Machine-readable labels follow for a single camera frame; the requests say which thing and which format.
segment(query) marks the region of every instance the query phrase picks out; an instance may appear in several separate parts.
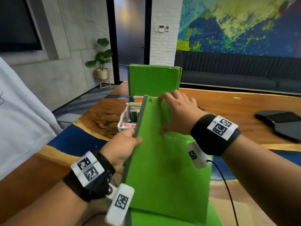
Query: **couch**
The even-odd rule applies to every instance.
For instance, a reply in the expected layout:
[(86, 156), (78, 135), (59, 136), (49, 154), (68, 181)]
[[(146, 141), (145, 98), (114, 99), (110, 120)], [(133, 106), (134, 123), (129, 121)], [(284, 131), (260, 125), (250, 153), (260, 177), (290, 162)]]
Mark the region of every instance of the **couch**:
[(181, 83), (301, 93), (301, 59), (176, 51)]

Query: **potted plant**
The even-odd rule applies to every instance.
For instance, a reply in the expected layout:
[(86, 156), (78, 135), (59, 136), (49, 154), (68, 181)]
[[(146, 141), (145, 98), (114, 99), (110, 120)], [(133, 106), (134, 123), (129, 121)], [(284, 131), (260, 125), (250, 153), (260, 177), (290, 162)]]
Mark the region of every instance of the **potted plant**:
[[(97, 44), (106, 47), (109, 45), (109, 41), (107, 38), (102, 38), (97, 40)], [(97, 47), (97, 54), (95, 56), (95, 60), (91, 60), (85, 63), (86, 67), (94, 67), (96, 64), (99, 67), (99, 69), (96, 69), (94, 71), (94, 76), (98, 80), (105, 80), (109, 78), (109, 70), (107, 68), (104, 68), (103, 65), (106, 63), (111, 63), (112, 60), (110, 59), (113, 56), (112, 50), (107, 49), (105, 51), (99, 51)]]

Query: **television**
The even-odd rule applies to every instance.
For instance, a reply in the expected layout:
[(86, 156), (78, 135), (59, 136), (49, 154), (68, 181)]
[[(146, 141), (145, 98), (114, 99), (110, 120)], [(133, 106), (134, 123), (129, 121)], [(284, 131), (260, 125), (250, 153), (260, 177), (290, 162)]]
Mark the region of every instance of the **television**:
[(0, 52), (42, 50), (26, 0), (0, 0)]

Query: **world map mural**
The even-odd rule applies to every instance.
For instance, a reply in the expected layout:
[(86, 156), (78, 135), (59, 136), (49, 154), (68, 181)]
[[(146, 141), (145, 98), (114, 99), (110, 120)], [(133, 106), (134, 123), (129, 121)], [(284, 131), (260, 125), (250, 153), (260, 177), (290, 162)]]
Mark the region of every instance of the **world map mural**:
[(183, 0), (177, 50), (301, 57), (301, 0)]

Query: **thermostat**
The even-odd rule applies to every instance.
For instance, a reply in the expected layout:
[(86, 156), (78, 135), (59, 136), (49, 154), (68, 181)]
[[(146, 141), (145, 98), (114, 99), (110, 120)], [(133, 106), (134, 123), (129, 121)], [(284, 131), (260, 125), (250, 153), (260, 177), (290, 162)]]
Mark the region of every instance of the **thermostat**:
[(164, 25), (159, 25), (159, 32), (164, 32)]

